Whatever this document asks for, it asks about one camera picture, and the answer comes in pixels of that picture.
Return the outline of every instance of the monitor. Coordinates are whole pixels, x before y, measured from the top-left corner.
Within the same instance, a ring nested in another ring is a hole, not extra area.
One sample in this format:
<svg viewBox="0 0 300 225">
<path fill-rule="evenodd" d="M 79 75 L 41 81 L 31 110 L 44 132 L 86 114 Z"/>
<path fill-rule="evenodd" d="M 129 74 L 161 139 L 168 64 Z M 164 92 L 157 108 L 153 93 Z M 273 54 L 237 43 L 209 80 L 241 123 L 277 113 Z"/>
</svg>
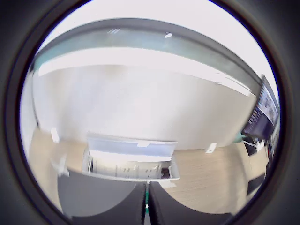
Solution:
<svg viewBox="0 0 300 225">
<path fill-rule="evenodd" d="M 279 117 L 279 106 L 269 82 L 263 76 L 260 96 L 242 134 L 268 140 Z"/>
</svg>

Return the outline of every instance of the white wall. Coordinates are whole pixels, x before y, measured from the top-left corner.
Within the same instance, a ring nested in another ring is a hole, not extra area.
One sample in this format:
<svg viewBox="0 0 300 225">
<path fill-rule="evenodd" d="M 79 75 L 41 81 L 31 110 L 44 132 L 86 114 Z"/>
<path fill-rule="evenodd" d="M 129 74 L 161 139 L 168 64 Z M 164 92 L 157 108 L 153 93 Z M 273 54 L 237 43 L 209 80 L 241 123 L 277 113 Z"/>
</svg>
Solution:
<svg viewBox="0 0 300 225">
<path fill-rule="evenodd" d="M 33 136 L 33 132 L 37 127 L 37 121 L 34 114 L 33 101 L 32 101 L 32 74 L 27 74 L 25 79 L 22 97 L 20 103 L 20 130 L 21 139 L 25 152 L 25 156 L 28 159 L 30 144 Z"/>
<path fill-rule="evenodd" d="M 85 141 L 88 132 L 178 141 L 177 149 L 230 144 L 255 104 L 204 79 L 154 69 L 89 66 L 34 75 L 42 130 Z"/>
<path fill-rule="evenodd" d="M 258 76 L 264 74 L 278 100 L 273 72 L 256 40 L 239 21 L 208 0 L 93 0 L 66 17 L 41 48 L 75 27 L 113 18 L 160 20 L 204 34 L 237 54 Z"/>
</svg>

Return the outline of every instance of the computer screen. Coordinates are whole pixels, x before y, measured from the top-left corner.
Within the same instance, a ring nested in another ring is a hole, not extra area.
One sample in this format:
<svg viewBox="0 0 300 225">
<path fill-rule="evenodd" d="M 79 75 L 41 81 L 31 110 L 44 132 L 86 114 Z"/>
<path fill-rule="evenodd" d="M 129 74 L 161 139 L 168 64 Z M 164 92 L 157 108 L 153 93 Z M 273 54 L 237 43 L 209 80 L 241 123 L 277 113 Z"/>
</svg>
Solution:
<svg viewBox="0 0 300 225">
<path fill-rule="evenodd" d="M 277 100 L 267 79 L 263 77 L 260 96 L 242 134 L 267 140 L 274 131 L 278 116 Z"/>
</svg>

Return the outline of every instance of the white panel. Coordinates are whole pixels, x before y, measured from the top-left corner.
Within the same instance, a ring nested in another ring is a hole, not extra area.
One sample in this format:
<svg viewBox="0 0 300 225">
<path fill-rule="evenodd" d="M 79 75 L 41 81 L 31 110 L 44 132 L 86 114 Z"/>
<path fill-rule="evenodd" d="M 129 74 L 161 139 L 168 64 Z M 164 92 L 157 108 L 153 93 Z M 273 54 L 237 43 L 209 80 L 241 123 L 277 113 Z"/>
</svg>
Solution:
<svg viewBox="0 0 300 225">
<path fill-rule="evenodd" d="M 226 86 L 246 96 L 251 94 L 249 87 L 233 77 L 198 61 L 167 52 L 129 47 L 91 48 L 66 53 L 43 63 L 38 70 L 38 75 L 47 75 L 56 70 L 97 65 L 150 68 L 186 74 Z"/>
<path fill-rule="evenodd" d="M 90 155 L 117 161 L 170 161 L 176 142 L 156 142 L 106 135 L 88 135 Z"/>
<path fill-rule="evenodd" d="M 125 66 L 91 66 L 34 76 L 40 127 L 61 138 L 89 133 L 178 142 L 176 149 L 231 144 L 256 98 L 193 76 Z"/>
</svg>

